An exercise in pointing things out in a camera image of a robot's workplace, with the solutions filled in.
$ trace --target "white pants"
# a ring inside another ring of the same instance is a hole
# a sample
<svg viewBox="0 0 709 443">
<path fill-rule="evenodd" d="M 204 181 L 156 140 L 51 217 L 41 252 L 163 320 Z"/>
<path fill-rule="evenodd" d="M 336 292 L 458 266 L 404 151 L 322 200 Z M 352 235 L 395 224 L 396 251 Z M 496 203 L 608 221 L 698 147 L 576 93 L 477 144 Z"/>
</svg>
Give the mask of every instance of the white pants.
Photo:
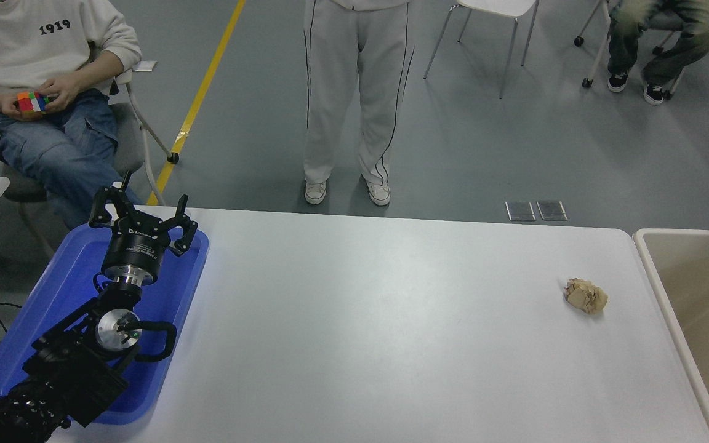
<svg viewBox="0 0 709 443">
<path fill-rule="evenodd" d="M 352 11 L 331 0 L 306 0 L 307 182 L 330 177 L 346 109 L 359 81 L 361 174 L 367 182 L 388 184 L 390 146 L 414 53 L 411 9 L 407 3 Z"/>
</svg>

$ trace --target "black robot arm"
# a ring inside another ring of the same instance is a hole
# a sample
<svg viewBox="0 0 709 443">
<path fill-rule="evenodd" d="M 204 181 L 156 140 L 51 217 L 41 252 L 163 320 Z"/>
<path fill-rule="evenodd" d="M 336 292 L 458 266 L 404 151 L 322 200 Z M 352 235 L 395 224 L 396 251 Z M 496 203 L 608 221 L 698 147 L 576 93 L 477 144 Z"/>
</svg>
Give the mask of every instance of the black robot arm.
<svg viewBox="0 0 709 443">
<path fill-rule="evenodd" d="M 112 231 L 101 273 L 109 278 L 99 295 L 76 308 L 45 331 L 33 344 L 36 351 L 23 364 L 27 378 L 0 397 L 0 443 L 45 443 L 70 418 L 87 426 L 127 389 L 122 377 L 135 361 L 158 362 L 169 357 L 177 340 L 170 322 L 141 320 L 133 312 L 142 286 L 158 280 L 165 250 L 185 253 L 197 223 L 185 214 L 188 196 L 168 220 L 143 213 L 126 196 L 130 174 L 121 187 L 101 188 L 93 201 L 89 225 Z M 116 219 L 106 210 L 116 208 Z M 169 231 L 182 235 L 172 241 Z M 143 331 L 166 333 L 160 353 L 140 354 Z"/>
</svg>

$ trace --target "person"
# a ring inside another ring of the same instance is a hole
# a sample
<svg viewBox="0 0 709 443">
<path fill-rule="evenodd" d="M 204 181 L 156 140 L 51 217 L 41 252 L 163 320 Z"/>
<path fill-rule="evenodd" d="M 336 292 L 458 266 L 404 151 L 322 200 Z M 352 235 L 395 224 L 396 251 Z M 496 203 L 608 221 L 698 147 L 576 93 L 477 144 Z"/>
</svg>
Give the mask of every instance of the person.
<svg viewBox="0 0 709 443">
<path fill-rule="evenodd" d="M 305 198 L 320 204 L 344 114 L 359 83 L 360 173 L 374 204 L 390 202 L 391 146 L 413 46 L 410 0 L 306 0 Z"/>
<path fill-rule="evenodd" d="M 663 87 L 686 65 L 709 53 L 709 0 L 621 0 L 611 11 L 608 69 L 609 90 L 621 92 L 628 71 L 636 63 L 638 39 L 648 20 L 661 8 L 675 11 L 684 22 L 677 44 L 645 65 L 644 99 L 651 105 L 663 103 Z"/>
<path fill-rule="evenodd" d="M 99 188 L 122 180 L 106 93 L 140 59 L 134 29 L 108 0 L 0 0 L 0 160 L 42 183 L 68 228 L 87 222 Z M 21 112 L 18 92 L 53 100 L 44 113 Z"/>
</svg>

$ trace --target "blue tray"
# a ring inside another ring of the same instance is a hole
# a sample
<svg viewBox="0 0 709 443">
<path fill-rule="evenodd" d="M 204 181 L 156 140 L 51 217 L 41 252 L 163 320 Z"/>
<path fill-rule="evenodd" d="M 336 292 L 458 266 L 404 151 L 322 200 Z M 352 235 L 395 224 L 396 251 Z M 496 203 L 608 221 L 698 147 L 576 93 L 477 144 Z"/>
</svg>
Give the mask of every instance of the blue tray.
<svg viewBox="0 0 709 443">
<path fill-rule="evenodd" d="M 172 238 L 181 235 L 179 229 L 170 232 Z M 34 354 L 32 342 L 74 309 L 98 295 L 92 284 L 111 239 L 109 229 L 79 226 L 68 233 L 59 250 L 4 339 L 0 342 L 0 396 L 27 377 L 23 362 Z M 209 240 L 196 231 L 188 252 L 180 257 L 169 250 L 163 258 L 158 281 L 143 287 L 143 297 L 135 306 L 141 320 L 172 322 L 177 336 L 182 331 L 188 308 L 204 267 Z M 138 344 L 141 352 L 157 354 L 163 350 L 166 335 L 144 333 Z M 130 383 L 96 423 L 126 424 L 137 420 L 154 404 L 169 369 L 171 357 L 149 364 L 133 362 L 123 376 Z"/>
</svg>

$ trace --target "yellow floor line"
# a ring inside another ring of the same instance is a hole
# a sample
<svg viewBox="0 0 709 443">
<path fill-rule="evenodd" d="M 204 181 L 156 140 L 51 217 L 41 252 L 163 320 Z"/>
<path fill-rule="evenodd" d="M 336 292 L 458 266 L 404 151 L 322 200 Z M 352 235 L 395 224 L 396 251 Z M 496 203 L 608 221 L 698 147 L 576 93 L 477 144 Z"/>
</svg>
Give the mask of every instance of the yellow floor line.
<svg viewBox="0 0 709 443">
<path fill-rule="evenodd" d="M 172 146 L 171 149 L 172 152 L 177 152 L 177 154 L 179 154 L 182 151 L 182 146 L 185 145 L 185 140 L 188 138 L 188 135 L 191 132 L 191 126 L 193 126 L 193 121 L 196 119 L 196 115 L 199 113 L 199 109 L 201 108 L 202 102 L 204 101 L 204 97 L 206 96 L 207 90 L 209 89 L 209 84 L 212 83 L 212 79 L 215 76 L 217 67 L 220 64 L 220 59 L 223 57 L 224 51 L 226 51 L 226 45 L 228 45 L 228 40 L 231 38 L 231 34 L 234 33 L 234 26 L 237 25 L 237 20 L 239 20 L 239 14 L 240 12 L 242 12 L 242 8 L 244 6 L 245 0 L 239 0 L 239 2 L 237 2 L 237 6 L 234 8 L 234 12 L 231 14 L 231 19 L 229 19 L 228 21 L 226 31 L 225 33 L 223 33 L 223 37 L 220 39 L 220 43 L 217 45 L 215 55 L 213 56 L 212 61 L 209 62 L 209 67 L 207 68 L 207 72 L 204 75 L 202 84 L 199 87 L 195 98 L 193 99 L 191 109 L 188 110 L 188 115 L 186 115 L 185 117 L 185 122 L 182 124 L 182 128 L 180 128 L 180 133 L 177 134 L 177 139 L 174 141 L 174 146 Z M 156 180 L 158 190 L 160 190 L 161 193 L 166 187 L 166 184 L 169 182 L 169 177 L 171 177 L 172 171 L 174 171 L 174 165 L 169 162 L 166 162 L 166 164 L 163 166 L 163 170 L 160 171 L 160 175 Z M 146 204 L 158 204 L 158 197 L 155 196 L 155 193 L 150 193 L 150 198 L 146 200 Z"/>
</svg>

